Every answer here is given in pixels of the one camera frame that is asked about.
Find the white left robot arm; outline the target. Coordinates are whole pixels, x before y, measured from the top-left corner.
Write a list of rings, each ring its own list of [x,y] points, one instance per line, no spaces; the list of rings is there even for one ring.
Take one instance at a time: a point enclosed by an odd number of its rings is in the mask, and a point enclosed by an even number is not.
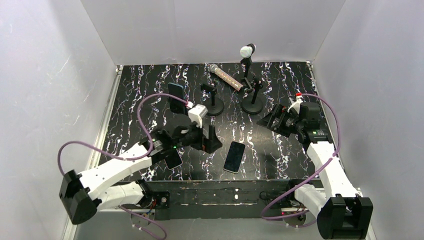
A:
[[[121,205],[168,208],[167,202],[161,203],[161,199],[169,200],[168,192],[153,191],[145,180],[127,184],[119,182],[162,160],[170,170],[180,166],[182,159],[178,154],[179,148],[192,147],[212,154],[223,146],[213,125],[209,125],[208,135],[204,135],[203,129],[195,124],[178,127],[174,135],[160,128],[152,131],[150,135],[153,146],[150,153],[147,152],[149,141],[142,140],[118,158],[80,173],[71,170],[64,174],[59,198],[72,224],[82,224],[91,219],[97,211]]]

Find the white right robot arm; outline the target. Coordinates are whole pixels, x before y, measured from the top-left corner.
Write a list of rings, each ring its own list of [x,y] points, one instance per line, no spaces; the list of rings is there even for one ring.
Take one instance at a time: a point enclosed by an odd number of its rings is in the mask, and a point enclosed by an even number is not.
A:
[[[261,211],[261,217],[274,204],[293,199],[316,219],[320,236],[325,240],[368,240],[374,205],[363,197],[347,178],[337,157],[335,145],[327,130],[321,127],[321,108],[316,102],[298,101],[290,107],[278,104],[257,122],[279,135],[297,135],[307,156],[316,167],[325,194],[311,180],[293,181],[286,192],[276,197]]]

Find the black phone stand front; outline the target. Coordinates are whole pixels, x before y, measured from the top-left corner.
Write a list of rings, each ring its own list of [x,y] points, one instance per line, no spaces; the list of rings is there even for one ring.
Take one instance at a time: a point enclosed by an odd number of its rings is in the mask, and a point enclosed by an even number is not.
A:
[[[170,111],[172,113],[183,114],[183,115],[188,114],[188,109],[185,103],[171,97],[168,99],[168,102],[169,102]]]

